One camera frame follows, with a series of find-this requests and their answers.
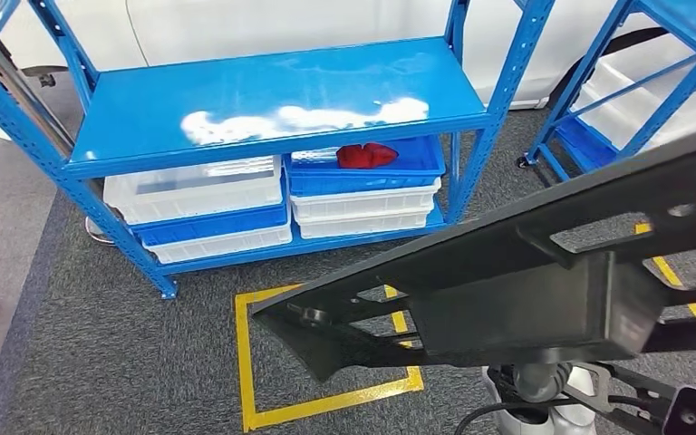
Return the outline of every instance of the black cable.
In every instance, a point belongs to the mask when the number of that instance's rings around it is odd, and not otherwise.
[[[610,403],[621,403],[624,405],[631,405],[637,408],[645,409],[649,403],[645,400],[638,399],[635,397],[628,396],[609,396],[608,401]],[[577,399],[554,399],[552,401],[544,401],[542,403],[528,403],[528,402],[511,402],[511,403],[496,403],[494,405],[483,406],[472,411],[470,414],[465,416],[463,420],[460,421],[458,428],[455,429],[455,435],[462,435],[468,425],[475,419],[489,414],[495,411],[507,411],[507,410],[525,410],[527,408],[533,410],[544,410],[554,406],[565,406],[565,405],[579,405],[580,401]]]

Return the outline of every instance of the metal rod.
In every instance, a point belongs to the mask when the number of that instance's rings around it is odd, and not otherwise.
[[[641,88],[641,87],[643,87],[644,84],[647,83],[647,82],[651,82],[652,80],[655,80],[655,79],[657,79],[658,77],[661,77],[661,76],[664,76],[664,75],[667,74],[667,73],[676,71],[676,70],[678,70],[679,68],[682,68],[682,66],[686,66],[686,65],[688,65],[688,64],[690,64],[690,63],[693,63],[693,62],[695,62],[695,61],[696,61],[696,54],[693,54],[692,56],[690,56],[690,57],[688,57],[688,58],[686,58],[686,59],[683,59],[683,60],[681,60],[681,61],[678,61],[677,63],[675,63],[675,64],[673,64],[673,65],[671,65],[671,66],[668,66],[668,67],[666,67],[666,68],[663,68],[663,69],[660,70],[660,71],[653,72],[652,74],[650,74],[650,75],[644,77],[644,78],[641,79],[640,81],[631,83],[630,85],[628,85],[628,86],[622,88],[622,89],[621,89],[620,91],[618,91],[618,92],[611,93],[611,94],[609,94],[609,95],[603,97],[603,98],[600,99],[600,100],[596,100],[596,101],[592,102],[591,104],[588,104],[588,105],[585,106],[583,109],[579,109],[579,110],[577,110],[577,111],[570,111],[567,115],[563,116],[561,119],[559,119],[558,121],[554,122],[554,125],[557,126],[557,125],[559,125],[561,122],[563,122],[564,120],[566,120],[566,119],[568,119],[568,118],[572,118],[572,117],[574,117],[574,116],[580,116],[580,115],[582,115],[582,114],[584,114],[584,113],[588,113],[589,111],[592,111],[593,109],[595,109],[595,108],[601,106],[602,104],[604,104],[604,103],[606,103],[606,102],[609,102],[609,101],[611,101],[611,100],[614,100],[615,98],[617,98],[617,97],[619,97],[619,96],[621,96],[621,95],[623,95],[623,94],[625,94],[625,93],[628,93],[628,92],[630,92],[630,91],[633,91],[633,90],[636,89],[636,88]]]
[[[33,121],[64,157],[69,157],[75,145],[68,130],[60,123],[57,116],[46,103],[36,95],[22,75],[0,48],[0,79],[6,90],[19,103],[20,108]]]

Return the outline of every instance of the shelf frame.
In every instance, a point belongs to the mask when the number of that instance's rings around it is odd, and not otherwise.
[[[583,84],[591,77],[596,62],[604,54],[604,50],[612,39],[618,26],[620,26],[630,14],[634,13],[645,13],[649,15],[653,21],[661,24],[670,34],[673,34],[690,47],[695,54],[663,68],[618,92],[606,95],[582,109],[571,111],[572,104],[577,99]],[[677,84],[676,88],[666,97],[644,125],[631,137],[622,150],[615,149],[612,143],[601,133],[580,121],[580,115],[602,104],[606,104],[610,100],[625,93],[633,91],[666,73],[670,73],[671,71],[675,71],[692,63],[694,63],[694,65],[690,68],[687,75]],[[569,174],[564,170],[556,156],[550,152],[550,148],[548,147],[548,143],[552,139],[559,139],[562,142],[563,150],[570,155],[576,166],[584,173],[597,170],[603,165],[616,160],[630,158],[644,147],[647,141],[671,118],[694,92],[696,92],[696,37],[693,36],[690,28],[688,26],[682,26],[681,20],[676,19],[674,16],[667,16],[665,10],[657,7],[655,0],[618,0],[611,13],[604,21],[604,25],[596,35],[594,42],[575,69],[572,79],[562,92],[561,97],[552,109],[542,130],[536,136],[532,146],[524,154],[524,160],[529,165],[536,165],[539,158],[542,157],[546,159],[555,174],[562,181],[565,181],[569,179]],[[589,130],[586,135],[578,136],[578,139],[585,136],[585,140],[572,143],[570,142],[572,139],[570,135],[559,134],[559,128],[570,121],[572,123],[581,124],[579,128]],[[585,157],[586,153],[580,150],[587,150],[587,153],[601,153],[606,150],[614,150],[615,156],[614,159],[593,161],[590,159],[582,159]]]
[[[19,0],[2,0],[0,8],[2,8],[2,12],[14,11],[18,2]],[[40,21],[42,21],[66,58],[74,87],[79,94],[79,99],[86,113],[90,109],[92,96],[100,83],[101,73],[95,69],[54,0],[27,0],[27,2],[36,12],[36,15],[40,18]],[[469,0],[452,1],[448,23],[442,36],[459,63],[462,60],[463,26],[469,3]],[[62,125],[56,125],[56,122],[53,121],[55,117],[51,114],[48,107],[26,84],[15,66],[8,62],[8,57],[5,56],[5,47],[1,44],[0,127],[25,152],[28,158],[54,181],[57,187],[68,195],[110,237],[121,252],[154,284],[159,290],[161,297],[172,299],[178,293],[177,282],[174,277],[176,274],[337,247],[355,246],[396,238],[417,237],[454,225],[460,221],[479,181],[488,156],[494,147],[498,131],[508,114],[509,104],[514,98],[553,3],[554,0],[526,0],[524,3],[517,32],[501,70],[498,85],[485,111],[474,113],[472,116],[463,117],[462,119],[450,120],[449,123],[437,126],[437,129],[439,129],[437,131],[416,130],[419,126],[411,125],[401,133],[398,131],[388,133],[387,137],[383,136],[385,134],[383,132],[392,131],[390,127],[387,129],[373,129],[372,131],[357,131],[353,136],[344,135],[342,137],[342,140],[348,140],[347,143],[351,143],[386,140],[392,137],[399,137],[400,134],[418,136],[436,132],[450,135],[452,159],[450,160],[450,171],[448,174],[450,185],[448,192],[449,209],[445,216],[442,216],[436,209],[429,216],[428,225],[424,228],[306,241],[299,237],[297,226],[294,224],[295,242],[293,244],[163,265],[143,247],[142,243],[132,234],[131,229],[120,218],[120,215],[102,201],[102,184],[96,178],[126,171],[143,170],[144,168],[169,168],[210,161],[277,154],[292,150],[318,149],[323,148],[324,144],[317,143],[317,140],[304,136],[299,138],[299,140],[292,140],[288,145],[282,145],[281,142],[275,145],[275,140],[263,141],[257,144],[253,151],[244,151],[238,154],[224,152],[220,155],[218,151],[213,150],[186,153],[185,156],[188,157],[184,158],[176,158],[176,156],[168,154],[149,161],[147,165],[139,161],[127,161],[120,166],[113,165],[101,170],[92,168],[92,166],[84,167],[84,165],[74,164],[70,161],[74,139],[63,130]],[[8,15],[8,13],[0,15],[3,18],[0,20],[0,30],[3,28]],[[465,170],[460,170],[459,132],[464,130],[476,130],[477,138]]]

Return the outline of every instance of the yellow floor tape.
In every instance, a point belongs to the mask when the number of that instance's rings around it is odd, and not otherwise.
[[[264,301],[269,297],[280,295],[283,292],[295,288],[296,285],[272,288],[254,293],[244,293],[236,296],[236,334],[238,347],[238,381],[241,390],[241,412],[244,432],[271,426],[285,421],[292,421],[321,414],[323,412],[340,410],[354,405],[377,401],[386,397],[395,396],[404,392],[415,392],[423,389],[421,371],[419,367],[408,367],[407,377],[398,381],[386,382],[382,385],[364,388],[357,391],[344,392],[314,401],[297,403],[269,411],[257,412],[255,405],[255,389],[252,379],[252,357],[249,346],[249,304]],[[385,294],[388,297],[397,295],[396,290],[386,286]],[[397,333],[407,331],[407,323],[403,313],[394,313],[391,316],[393,328]]]
[[[636,231],[636,234],[649,233],[652,231],[650,224],[636,224],[634,230]],[[665,261],[665,258],[656,256],[652,259],[652,261],[658,267],[658,270],[661,271],[661,274],[665,277],[665,280],[668,281],[668,284],[675,287],[684,287],[684,284],[682,284],[682,281],[676,275],[676,272],[674,272],[673,269],[668,266],[668,262]],[[696,317],[696,304],[688,304],[687,307],[690,308],[692,315]]]

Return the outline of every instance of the shelf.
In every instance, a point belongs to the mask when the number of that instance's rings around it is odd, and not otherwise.
[[[95,178],[491,118],[440,37],[103,72],[64,169]]]
[[[615,161],[618,150],[596,129],[576,117],[556,128],[556,136],[583,172],[591,172]]]
[[[696,51],[696,0],[638,0],[635,9]]]
[[[292,223],[292,242],[286,245],[265,247],[251,251],[236,252],[223,256],[213,256],[200,258],[181,263],[171,263],[159,266],[163,274],[180,274],[194,270],[209,269],[212,267],[232,266],[253,261],[279,258],[282,256],[297,256],[316,251],[337,249],[340,247],[353,247],[367,243],[377,243],[386,240],[394,240],[405,237],[423,236],[446,226],[444,217],[441,214],[439,205],[428,215],[426,226],[423,228],[407,229],[402,231],[388,231],[384,233],[359,234],[355,236],[325,237],[325,238],[300,238],[300,228],[295,222]]]

